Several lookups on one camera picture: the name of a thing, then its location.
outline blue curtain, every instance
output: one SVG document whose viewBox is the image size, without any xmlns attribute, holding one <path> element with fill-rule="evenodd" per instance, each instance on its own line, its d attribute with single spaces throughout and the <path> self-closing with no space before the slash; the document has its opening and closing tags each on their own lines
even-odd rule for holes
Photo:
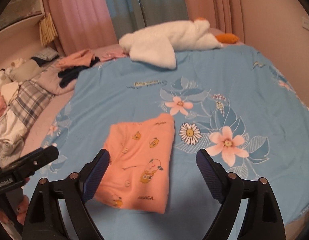
<svg viewBox="0 0 309 240">
<path fill-rule="evenodd" d="M 117 38 L 146 26 L 188 20 L 185 0 L 106 0 Z"/>
</svg>

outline person's hand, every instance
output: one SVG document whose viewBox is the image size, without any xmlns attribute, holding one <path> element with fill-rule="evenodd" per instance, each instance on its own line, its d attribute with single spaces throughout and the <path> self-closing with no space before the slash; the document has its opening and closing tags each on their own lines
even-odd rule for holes
<svg viewBox="0 0 309 240">
<path fill-rule="evenodd" d="M 29 207 L 29 198 L 27 196 L 23 196 L 23 200 L 17 207 L 18 215 L 17 215 L 17 220 L 20 224 L 24 224 L 25 216 L 27 214 L 27 210 Z M 0 221 L 6 225 L 10 224 L 10 220 L 6 216 L 6 214 L 0 210 Z"/>
</svg>

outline wall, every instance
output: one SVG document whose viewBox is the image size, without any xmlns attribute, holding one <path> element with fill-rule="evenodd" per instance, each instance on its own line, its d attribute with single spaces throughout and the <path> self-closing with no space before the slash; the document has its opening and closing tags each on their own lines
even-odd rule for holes
<svg viewBox="0 0 309 240">
<path fill-rule="evenodd" d="M 298 0 L 241 0 L 245 43 L 260 50 L 309 106 L 309 31 Z"/>
<path fill-rule="evenodd" d="M 17 58 L 29 59 L 41 49 L 39 25 L 24 28 L 0 42 L 0 69 L 7 68 Z"/>
</svg>

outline blue blanket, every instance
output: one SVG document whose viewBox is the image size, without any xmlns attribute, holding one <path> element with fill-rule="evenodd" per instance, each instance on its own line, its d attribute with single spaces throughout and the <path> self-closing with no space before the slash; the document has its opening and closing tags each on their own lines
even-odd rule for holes
<svg viewBox="0 0 309 240">
<path fill-rule="evenodd" d="M 201 148 L 243 179 L 266 177 L 285 224 L 302 215 L 309 208 L 309 109 L 289 82 L 249 46 L 177 52 L 176 59 L 175 71 L 122 58 L 81 72 L 42 144 L 56 145 L 59 159 L 31 178 L 25 194 L 42 177 L 53 181 L 80 171 L 102 148 L 111 124 L 167 112 L 176 135 L 166 213 L 91 200 L 86 206 L 105 239 L 202 239 L 220 206 L 196 165 Z M 196 133 L 184 136 L 187 129 Z M 229 239 L 240 231 L 245 205 Z M 73 229 L 70 236 L 76 239 Z"/>
</svg>

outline wall outlet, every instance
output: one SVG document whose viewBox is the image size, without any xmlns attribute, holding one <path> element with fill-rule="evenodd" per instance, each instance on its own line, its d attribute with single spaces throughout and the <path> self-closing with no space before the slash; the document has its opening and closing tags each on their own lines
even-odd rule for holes
<svg viewBox="0 0 309 240">
<path fill-rule="evenodd" d="M 302 27 L 309 31 L 309 17 L 302 16 Z"/>
</svg>

